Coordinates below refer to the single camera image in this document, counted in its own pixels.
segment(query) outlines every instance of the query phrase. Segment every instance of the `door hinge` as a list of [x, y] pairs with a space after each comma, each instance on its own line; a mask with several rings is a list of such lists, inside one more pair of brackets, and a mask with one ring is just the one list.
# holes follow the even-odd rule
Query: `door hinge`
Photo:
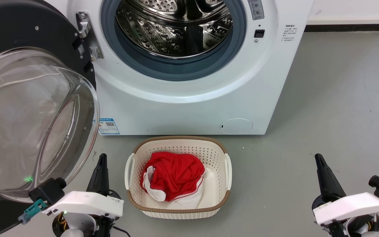
[[97, 40], [97, 36], [92, 27], [90, 15], [87, 12], [77, 12], [76, 19], [79, 37], [87, 42], [91, 56], [91, 61], [94, 62], [97, 59], [104, 58], [99, 41]]

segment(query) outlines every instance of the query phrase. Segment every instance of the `sticker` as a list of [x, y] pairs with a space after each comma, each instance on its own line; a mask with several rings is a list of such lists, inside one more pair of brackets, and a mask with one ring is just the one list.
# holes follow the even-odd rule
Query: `sticker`
[[78, 47], [78, 51], [80, 52], [80, 55], [83, 55], [83, 53], [84, 53], [84, 47], [83, 47], [83, 45], [80, 45]]
[[248, 0], [253, 20], [264, 19], [264, 11], [261, 0]]
[[281, 41], [294, 41], [296, 33], [298, 33], [298, 27], [295, 25], [285, 25]]
[[119, 199], [119, 198], [114, 198], [114, 197], [111, 197], [111, 196], [108, 196], [108, 197], [111, 198], [112, 200], [118, 202], [119, 204], [124, 205], [124, 200]]
[[99, 119], [99, 133], [101, 135], [119, 135], [119, 130], [113, 118]]

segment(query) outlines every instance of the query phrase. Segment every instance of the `wire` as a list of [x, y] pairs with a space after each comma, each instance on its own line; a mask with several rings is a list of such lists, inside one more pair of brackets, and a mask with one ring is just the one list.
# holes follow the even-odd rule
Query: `wire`
[[119, 230], [119, 231], [122, 231], [122, 232], [126, 233], [126, 234], [128, 235], [128, 237], [131, 237], [130, 234], [128, 234], [127, 231], [125, 231], [125, 230], [123, 230], [123, 229], [121, 229], [121, 228], [119, 228], [119, 227], [116, 227], [116, 226], [112, 226], [112, 227], [113, 227], [114, 229], [117, 229], [117, 230]]
[[59, 213], [59, 215], [58, 215], [58, 223], [60, 225], [66, 223], [66, 219], [62, 219], [62, 218], [63, 218], [63, 212]]
[[19, 224], [21, 224], [21, 223], [23, 223], [23, 220], [20, 220], [20, 221], [18, 221], [17, 223], [15, 223], [14, 225], [12, 225], [12, 226], [10, 226], [10, 227], [8, 227], [8, 228], [5, 228], [4, 230], [0, 231], [0, 234], [9, 231], [10, 229], [16, 227], [17, 225], [19, 225]]

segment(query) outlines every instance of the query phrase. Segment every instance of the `stainless steel drum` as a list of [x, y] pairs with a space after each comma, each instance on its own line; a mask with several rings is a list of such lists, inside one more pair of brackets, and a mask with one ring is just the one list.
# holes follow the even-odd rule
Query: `stainless steel drum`
[[173, 59], [214, 49], [233, 24], [222, 0], [122, 0], [116, 18], [136, 45]]

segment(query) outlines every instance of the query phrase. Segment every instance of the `round panel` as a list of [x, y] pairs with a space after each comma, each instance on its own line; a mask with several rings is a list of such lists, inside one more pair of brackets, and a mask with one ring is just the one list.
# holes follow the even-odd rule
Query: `round panel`
[[249, 130], [251, 130], [251, 128], [252, 128], [252, 122], [243, 118], [241, 119], [232, 118], [232, 119], [224, 121], [220, 125], [220, 129], [222, 130], [222, 132], [226, 134], [233, 134], [233, 135], [244, 134], [248, 132]]

